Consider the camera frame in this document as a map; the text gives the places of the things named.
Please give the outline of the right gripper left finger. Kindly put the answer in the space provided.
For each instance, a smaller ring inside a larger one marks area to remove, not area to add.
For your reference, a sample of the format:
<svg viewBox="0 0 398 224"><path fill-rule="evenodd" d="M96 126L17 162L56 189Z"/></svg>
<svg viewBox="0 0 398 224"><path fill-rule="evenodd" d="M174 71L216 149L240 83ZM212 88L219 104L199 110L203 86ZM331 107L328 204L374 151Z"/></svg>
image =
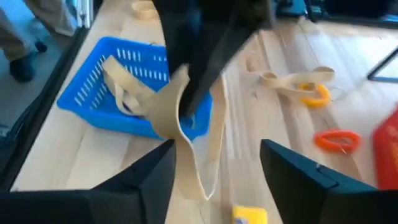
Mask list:
<svg viewBox="0 0 398 224"><path fill-rule="evenodd" d="M175 180L168 140L88 190L1 193L1 223L164 223Z"/></svg>

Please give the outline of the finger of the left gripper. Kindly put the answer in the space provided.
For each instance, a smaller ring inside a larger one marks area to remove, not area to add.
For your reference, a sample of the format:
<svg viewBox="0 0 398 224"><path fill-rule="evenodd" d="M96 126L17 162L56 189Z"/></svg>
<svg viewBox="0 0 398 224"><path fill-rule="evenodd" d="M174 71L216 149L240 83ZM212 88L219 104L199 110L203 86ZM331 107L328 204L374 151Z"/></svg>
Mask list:
<svg viewBox="0 0 398 224"><path fill-rule="evenodd" d="M189 116L197 108L195 93L200 80L194 64L200 30L198 1L154 0L153 3L162 24L170 74L173 75L182 65L188 67L190 81L183 92L179 115Z"/></svg>
<svg viewBox="0 0 398 224"><path fill-rule="evenodd" d="M196 111L204 94L220 76L229 61L249 38L266 26L189 27L190 64L187 86L187 114Z"/></svg>

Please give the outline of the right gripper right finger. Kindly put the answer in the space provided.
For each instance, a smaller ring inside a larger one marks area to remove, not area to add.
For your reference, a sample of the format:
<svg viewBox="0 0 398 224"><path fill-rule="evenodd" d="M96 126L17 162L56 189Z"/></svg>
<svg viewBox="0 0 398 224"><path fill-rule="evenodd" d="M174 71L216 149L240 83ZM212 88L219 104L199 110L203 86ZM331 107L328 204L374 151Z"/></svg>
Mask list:
<svg viewBox="0 0 398 224"><path fill-rule="evenodd" d="M397 191L378 190L270 139L260 159L284 223L397 223Z"/></svg>

